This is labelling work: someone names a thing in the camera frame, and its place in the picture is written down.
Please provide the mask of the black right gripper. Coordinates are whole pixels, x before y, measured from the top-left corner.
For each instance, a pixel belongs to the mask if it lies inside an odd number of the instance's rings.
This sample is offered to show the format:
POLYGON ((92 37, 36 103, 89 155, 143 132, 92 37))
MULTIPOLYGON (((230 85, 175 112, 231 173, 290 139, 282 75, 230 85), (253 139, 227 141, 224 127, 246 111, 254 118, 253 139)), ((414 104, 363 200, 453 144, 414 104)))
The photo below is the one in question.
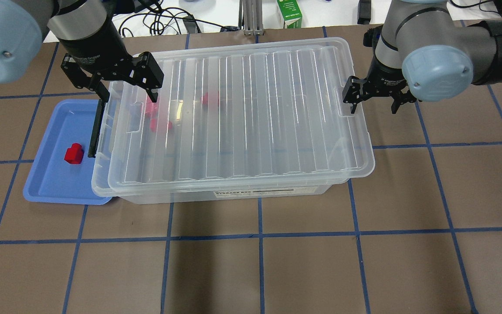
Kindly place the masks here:
POLYGON ((374 57, 366 78, 355 76, 347 78, 343 88, 343 103, 350 106, 350 113, 354 115, 360 102, 370 99, 373 95, 390 93, 393 98, 391 111, 395 115, 402 105, 418 101, 406 86, 407 81, 401 69, 388 67, 374 57))

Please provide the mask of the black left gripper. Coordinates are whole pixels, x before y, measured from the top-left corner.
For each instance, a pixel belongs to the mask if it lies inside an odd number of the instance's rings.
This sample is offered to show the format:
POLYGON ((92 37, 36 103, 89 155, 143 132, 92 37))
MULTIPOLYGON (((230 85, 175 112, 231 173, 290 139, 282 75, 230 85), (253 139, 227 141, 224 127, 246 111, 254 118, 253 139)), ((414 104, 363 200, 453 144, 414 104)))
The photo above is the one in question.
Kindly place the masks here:
POLYGON ((87 38, 61 40, 61 44, 68 53, 61 62, 61 69, 74 87, 95 92, 106 103, 110 93, 102 80, 125 79, 144 89, 152 102, 158 102, 164 80, 162 69, 151 52, 130 56, 113 22, 104 22, 87 38))

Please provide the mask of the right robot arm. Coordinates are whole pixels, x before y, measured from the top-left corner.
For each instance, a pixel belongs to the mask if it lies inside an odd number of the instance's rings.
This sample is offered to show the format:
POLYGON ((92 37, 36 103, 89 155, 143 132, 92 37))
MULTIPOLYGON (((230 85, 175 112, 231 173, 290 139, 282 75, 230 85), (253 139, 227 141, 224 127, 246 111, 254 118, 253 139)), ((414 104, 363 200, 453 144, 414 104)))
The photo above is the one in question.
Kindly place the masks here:
POLYGON ((393 0, 385 22, 364 34, 373 51, 365 78, 351 76, 343 102, 391 97, 392 113, 405 103, 437 102, 469 85, 502 83, 502 20, 454 24, 444 0, 393 0))

